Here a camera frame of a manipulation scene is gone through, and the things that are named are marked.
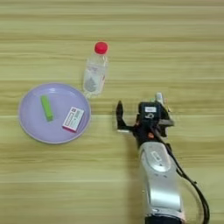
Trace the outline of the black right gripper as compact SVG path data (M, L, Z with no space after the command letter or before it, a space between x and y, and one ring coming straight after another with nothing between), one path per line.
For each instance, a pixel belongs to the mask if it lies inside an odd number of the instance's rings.
M116 123L117 129L121 132L133 132L136 139L137 147L140 147L144 143L159 142L162 143L163 137L167 137L166 129L174 125L174 121L169 112L162 115L159 122L152 120L136 120L136 124L129 126L123 120L123 104L121 101L116 106Z

